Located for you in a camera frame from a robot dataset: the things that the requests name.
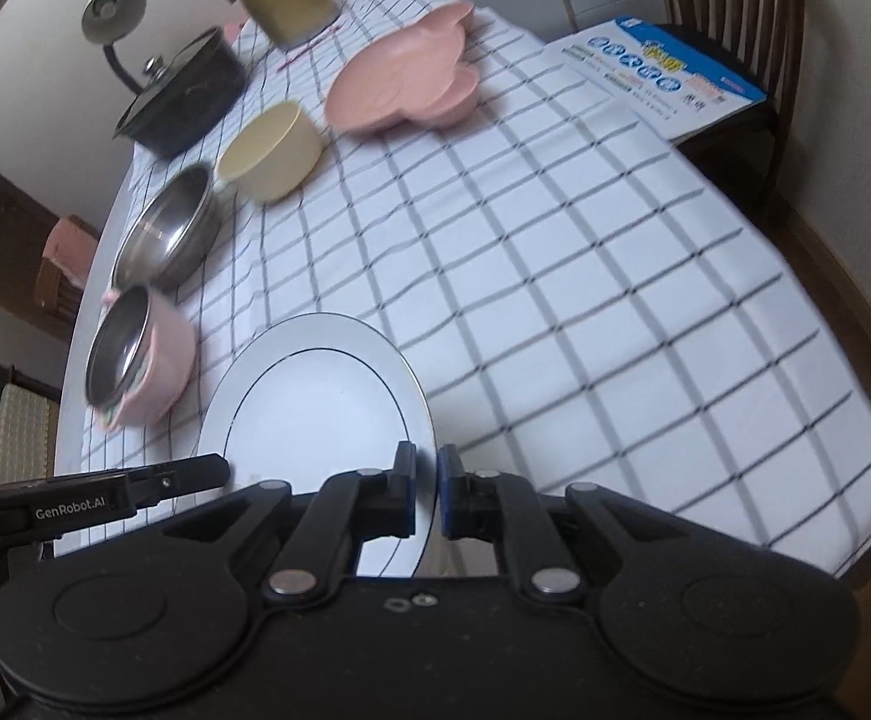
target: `white plate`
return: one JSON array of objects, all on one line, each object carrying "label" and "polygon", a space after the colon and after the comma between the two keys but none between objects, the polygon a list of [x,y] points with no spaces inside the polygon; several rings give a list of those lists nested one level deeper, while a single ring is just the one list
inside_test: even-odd
[{"label": "white plate", "polygon": [[391,469],[395,448],[418,450],[415,535],[362,548],[361,576],[412,576],[432,524],[436,435],[408,362],[367,324],[341,314],[301,314],[252,341],[218,385],[199,454],[232,466],[232,488],[284,479],[314,493],[330,476]]}]

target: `pink plate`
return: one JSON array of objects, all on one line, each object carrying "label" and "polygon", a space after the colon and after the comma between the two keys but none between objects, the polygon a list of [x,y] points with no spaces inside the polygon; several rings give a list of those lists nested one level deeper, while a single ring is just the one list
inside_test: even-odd
[{"label": "pink plate", "polygon": [[452,2],[362,49],[329,90],[325,118],[336,132],[370,132],[412,119],[448,127],[472,112],[479,73],[459,64],[471,2]]},{"label": "pink plate", "polygon": [[413,26],[424,26],[426,29],[447,29],[457,23],[468,32],[472,28],[473,8],[475,6],[468,0],[456,0],[447,5],[439,5],[430,13],[424,15]]},{"label": "pink plate", "polygon": [[479,102],[479,71],[472,65],[456,65],[456,77],[448,91],[428,108],[407,111],[413,122],[427,127],[451,127],[476,109]]}]

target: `plate rim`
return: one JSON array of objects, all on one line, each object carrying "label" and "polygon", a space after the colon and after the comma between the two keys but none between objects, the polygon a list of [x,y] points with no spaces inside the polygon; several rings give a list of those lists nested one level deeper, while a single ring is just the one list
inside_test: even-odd
[{"label": "plate rim", "polygon": [[[426,427],[425,439],[429,442],[428,446],[420,445],[418,437],[413,437],[412,431],[410,431],[410,427],[409,427],[409,420],[407,420],[407,418],[403,414],[403,408],[404,408],[405,404],[400,402],[400,400],[396,398],[394,392],[392,391],[391,386],[389,386],[389,382],[386,381],[385,378],[383,378],[383,376],[379,373],[378,370],[376,370],[375,367],[373,367],[373,365],[370,365],[369,362],[362,359],[362,357],[358,356],[357,354],[354,354],[349,349],[346,349],[346,348],[328,348],[327,346],[325,346],[324,343],[322,343],[322,344],[315,344],[314,343],[312,346],[300,346],[300,348],[293,348],[292,350],[288,351],[288,353],[282,354],[280,356],[278,362],[276,362],[275,364],[271,365],[269,368],[266,369],[266,372],[268,372],[269,370],[271,370],[272,367],[275,367],[275,365],[278,365],[279,362],[283,362],[283,360],[286,360],[286,359],[288,359],[288,357],[293,356],[295,354],[299,354],[301,352],[309,351],[309,350],[326,349],[328,351],[337,351],[337,352],[346,354],[349,357],[352,357],[356,361],[360,362],[362,365],[367,367],[372,373],[374,373],[375,376],[379,379],[379,381],[386,388],[386,390],[389,391],[389,396],[391,396],[392,402],[394,402],[396,410],[399,411],[400,418],[403,421],[406,435],[409,436],[410,440],[413,440],[413,443],[415,443],[415,445],[416,445],[416,449],[418,450],[418,454],[420,456],[419,459],[423,462],[423,464],[430,464],[432,466],[432,469],[431,469],[432,473],[429,473],[429,474],[419,473],[420,470],[423,470],[423,471],[425,470],[424,467],[423,467],[423,469],[418,469],[418,468],[416,469],[416,480],[415,480],[416,509],[415,509],[415,512],[418,512],[419,493],[423,493],[424,497],[431,498],[431,502],[428,506],[428,509],[429,509],[428,527],[424,530],[424,532],[422,530],[416,531],[416,533],[414,533],[413,536],[410,536],[410,538],[399,539],[394,550],[392,550],[391,556],[389,556],[389,560],[386,561],[386,566],[383,568],[381,573],[379,573],[377,575],[373,575],[373,576],[378,576],[378,577],[413,576],[413,574],[415,574],[415,571],[418,570],[418,566],[420,565],[420,562],[422,562],[422,557],[423,557],[423,554],[426,550],[426,546],[429,543],[429,539],[432,538],[432,533],[434,530],[434,520],[436,520],[436,517],[438,516],[437,489],[436,489],[437,485],[436,485],[436,479],[434,478],[434,474],[436,473],[436,466],[434,464],[436,463],[436,452],[438,450],[438,444],[437,444],[437,440],[436,440],[436,428],[434,428],[434,423],[433,423],[433,419],[432,419],[432,412],[429,408],[429,402],[426,399],[426,396],[425,396],[425,393],[422,389],[421,384],[419,383],[418,376],[415,375],[415,371],[412,369],[412,366],[409,365],[409,361],[406,360],[406,358],[402,354],[402,352],[399,351],[398,347],[389,338],[386,338],[386,336],[383,333],[381,333],[379,330],[377,330],[372,325],[368,324],[367,322],[363,322],[362,319],[356,319],[355,317],[349,316],[349,314],[340,314],[338,312],[330,312],[330,311],[306,312],[303,314],[295,314],[295,316],[293,316],[293,317],[287,317],[286,319],[282,319],[282,320],[280,320],[280,322],[276,322],[276,324],[271,325],[271,327],[266,327],[266,329],[263,330],[258,336],[256,336],[255,338],[252,338],[252,340],[249,343],[247,343],[247,345],[244,348],[242,348],[242,350],[239,352],[239,354],[236,355],[236,358],[235,358],[235,360],[233,360],[232,365],[229,365],[228,370],[226,370],[226,373],[223,374],[223,378],[221,378],[220,381],[218,381],[218,384],[216,385],[216,389],[213,391],[213,394],[209,400],[209,406],[206,409],[204,418],[202,418],[202,426],[200,426],[200,428],[199,428],[199,442],[197,442],[196,452],[197,452],[197,454],[205,454],[207,451],[220,451],[220,450],[218,450],[218,448],[210,448],[210,447],[204,445],[204,442],[207,442],[207,440],[208,440],[208,437],[206,435],[206,427],[209,425],[209,416],[213,412],[213,406],[217,403],[218,393],[223,388],[223,384],[226,382],[226,379],[229,378],[230,375],[232,375],[233,370],[236,370],[236,367],[237,367],[237,365],[239,365],[240,360],[242,360],[242,358],[245,356],[245,354],[247,354],[247,352],[250,351],[250,348],[252,348],[252,346],[255,346],[256,343],[259,343],[259,341],[261,341],[262,338],[264,338],[265,336],[268,336],[270,333],[274,332],[278,328],[282,328],[282,327],[284,327],[284,325],[286,325],[290,322],[297,322],[300,319],[305,319],[305,320],[307,320],[307,322],[313,322],[314,320],[320,320],[320,321],[331,320],[331,322],[338,322],[341,319],[341,320],[344,320],[344,322],[346,324],[349,324],[350,326],[352,326],[354,328],[358,327],[359,330],[357,332],[365,332],[367,330],[370,331],[372,333],[373,337],[381,338],[381,340],[385,342],[385,346],[387,348],[389,348],[392,353],[394,353],[394,359],[397,358],[399,360],[399,362],[401,364],[401,365],[399,365],[400,370],[404,370],[409,375],[409,381],[411,381],[412,385],[413,385],[413,392],[418,396],[419,404],[421,406],[420,413],[424,413],[424,415],[425,415],[425,427]],[[344,344],[339,343],[338,341],[334,341],[334,343],[336,343],[339,347],[344,346]],[[261,376],[256,378],[255,382],[258,382],[259,378],[261,378]],[[240,401],[232,404],[231,407],[227,408],[224,413],[228,413],[229,410],[231,410],[231,412],[232,412],[231,418],[234,420],[235,415],[237,415],[239,407],[242,404],[242,400],[245,399],[246,395],[247,395],[247,392],[242,396],[242,399]],[[226,445],[228,445],[228,437],[231,433],[231,429],[232,429],[232,424],[231,424],[231,422],[229,422],[229,425],[226,429],[226,432],[224,432],[224,441],[226,442]],[[432,457],[431,458],[426,457],[428,454],[431,454]],[[406,569],[400,569],[398,572],[395,572],[394,570],[392,570],[392,564],[394,563],[396,555],[399,553],[400,548],[402,548],[404,546],[408,546],[408,543],[410,541],[417,541],[418,542],[418,553],[413,555],[413,557],[409,557],[409,561],[408,561],[409,565],[407,566]]]}]

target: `steel pot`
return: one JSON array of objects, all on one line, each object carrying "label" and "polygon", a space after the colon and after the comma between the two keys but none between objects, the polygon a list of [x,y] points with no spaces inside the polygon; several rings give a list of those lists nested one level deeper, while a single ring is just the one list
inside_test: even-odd
[{"label": "steel pot", "polygon": [[122,244],[114,289],[144,283],[171,293],[196,271],[223,226],[212,182],[212,166],[199,162],[155,196]]}]

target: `pink pot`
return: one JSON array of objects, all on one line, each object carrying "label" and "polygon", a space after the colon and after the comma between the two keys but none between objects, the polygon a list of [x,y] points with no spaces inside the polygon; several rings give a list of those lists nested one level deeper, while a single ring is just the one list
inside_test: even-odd
[{"label": "pink pot", "polygon": [[189,383],[196,329],[148,286],[103,295],[109,305],[86,369],[86,399],[107,430],[158,422]]}]

